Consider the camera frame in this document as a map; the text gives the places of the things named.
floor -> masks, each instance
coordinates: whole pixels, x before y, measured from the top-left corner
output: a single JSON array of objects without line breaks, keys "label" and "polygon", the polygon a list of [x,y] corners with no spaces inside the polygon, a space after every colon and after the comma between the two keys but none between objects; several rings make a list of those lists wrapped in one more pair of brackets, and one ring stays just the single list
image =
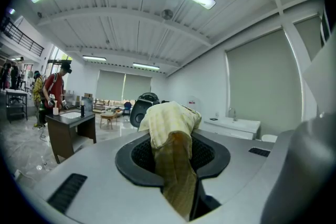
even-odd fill
[{"label": "floor", "polygon": [[[28,120],[16,120],[10,124],[6,119],[4,99],[0,94],[0,146],[1,153],[8,165],[9,171],[14,174],[19,169],[24,176],[20,176],[18,183],[33,188],[48,172],[53,170],[57,163],[51,150],[48,127],[43,129],[33,128],[36,123],[34,116]],[[102,120],[100,125],[100,114],[96,114],[96,137],[97,143],[113,139],[119,136],[136,132],[129,117],[120,117],[118,121],[112,121],[113,130],[107,120]],[[89,140],[81,148],[93,144]]]}]

